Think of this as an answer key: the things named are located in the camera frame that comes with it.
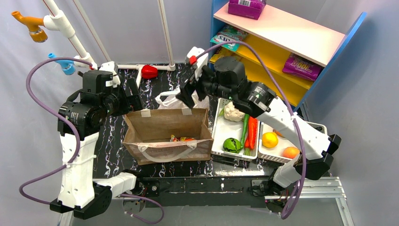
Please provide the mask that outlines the brown paper bag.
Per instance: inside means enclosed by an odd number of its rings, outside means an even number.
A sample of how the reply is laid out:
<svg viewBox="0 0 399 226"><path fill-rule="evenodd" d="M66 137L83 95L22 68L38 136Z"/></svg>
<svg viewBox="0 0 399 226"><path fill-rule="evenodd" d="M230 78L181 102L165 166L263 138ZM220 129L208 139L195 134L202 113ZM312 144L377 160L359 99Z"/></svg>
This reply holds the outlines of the brown paper bag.
<svg viewBox="0 0 399 226"><path fill-rule="evenodd" d="M139 165L210 160L214 140L206 108L141 110L124 120L128 130L122 143ZM196 140L170 142L171 135Z"/></svg>

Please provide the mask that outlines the white plastic grocery bag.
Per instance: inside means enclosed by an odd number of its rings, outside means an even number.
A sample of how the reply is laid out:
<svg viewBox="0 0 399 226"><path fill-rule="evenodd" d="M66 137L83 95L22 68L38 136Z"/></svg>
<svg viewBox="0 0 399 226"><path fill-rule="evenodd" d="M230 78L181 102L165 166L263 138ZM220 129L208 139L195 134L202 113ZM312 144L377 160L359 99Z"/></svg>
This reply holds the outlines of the white plastic grocery bag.
<svg viewBox="0 0 399 226"><path fill-rule="evenodd" d="M159 104L158 109L180 109L188 108L181 100L176 98L176 95L180 93L180 88L177 86L174 90L161 92L155 97L156 103ZM206 108L209 109L209 97L199 101L199 96L196 91L192 95L194 101L194 108Z"/></svg>

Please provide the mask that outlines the orange snack bag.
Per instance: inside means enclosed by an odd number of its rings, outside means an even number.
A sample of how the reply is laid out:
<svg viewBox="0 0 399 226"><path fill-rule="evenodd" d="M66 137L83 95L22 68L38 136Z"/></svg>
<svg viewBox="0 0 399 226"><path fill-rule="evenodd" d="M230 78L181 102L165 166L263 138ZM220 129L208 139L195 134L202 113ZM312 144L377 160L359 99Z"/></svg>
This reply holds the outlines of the orange snack bag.
<svg viewBox="0 0 399 226"><path fill-rule="evenodd" d="M196 139L193 137L176 137L171 135L170 142L188 142L188 141L195 141Z"/></svg>

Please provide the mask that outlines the purple snack bag top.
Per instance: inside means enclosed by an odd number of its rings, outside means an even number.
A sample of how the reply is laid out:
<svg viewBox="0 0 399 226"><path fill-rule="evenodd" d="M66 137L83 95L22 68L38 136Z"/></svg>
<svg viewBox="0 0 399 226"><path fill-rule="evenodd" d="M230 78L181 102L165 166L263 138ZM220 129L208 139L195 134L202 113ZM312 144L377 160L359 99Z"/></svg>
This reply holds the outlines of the purple snack bag top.
<svg viewBox="0 0 399 226"><path fill-rule="evenodd" d="M230 0L228 13L258 20L266 5L266 0Z"/></svg>

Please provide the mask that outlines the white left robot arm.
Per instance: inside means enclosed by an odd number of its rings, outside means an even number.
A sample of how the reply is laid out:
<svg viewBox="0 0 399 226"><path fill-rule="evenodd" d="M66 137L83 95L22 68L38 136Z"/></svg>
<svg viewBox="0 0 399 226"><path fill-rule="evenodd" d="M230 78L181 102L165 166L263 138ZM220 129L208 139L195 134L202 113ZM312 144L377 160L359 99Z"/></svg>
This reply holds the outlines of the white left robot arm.
<svg viewBox="0 0 399 226"><path fill-rule="evenodd" d="M112 72L92 70L83 73L82 88L71 94L58 110L65 168L58 197L50 209L73 212L74 217L89 219L104 213L112 198L133 190L137 177L124 171L95 182L93 164L99 132L108 117L142 110L135 79L123 80Z"/></svg>

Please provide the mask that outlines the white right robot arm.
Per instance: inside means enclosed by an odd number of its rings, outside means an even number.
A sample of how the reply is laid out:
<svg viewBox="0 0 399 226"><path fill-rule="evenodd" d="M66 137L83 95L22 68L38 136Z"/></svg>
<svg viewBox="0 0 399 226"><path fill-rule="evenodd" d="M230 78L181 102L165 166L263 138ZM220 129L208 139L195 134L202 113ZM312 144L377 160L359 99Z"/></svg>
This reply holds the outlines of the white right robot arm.
<svg viewBox="0 0 399 226"><path fill-rule="evenodd" d="M341 142L339 136L328 136L293 115L290 105L286 105L274 91L262 82L247 78L242 62L231 56L222 57L211 69L207 59L208 54L202 48L193 47L189 51L186 62L192 66L193 75L180 89L177 99L189 108L195 106L194 92L199 100L207 96L228 99L236 109L269 125L301 148L299 156L274 171L272 180L280 187L288 187L302 176L318 180L328 172L332 154Z"/></svg>

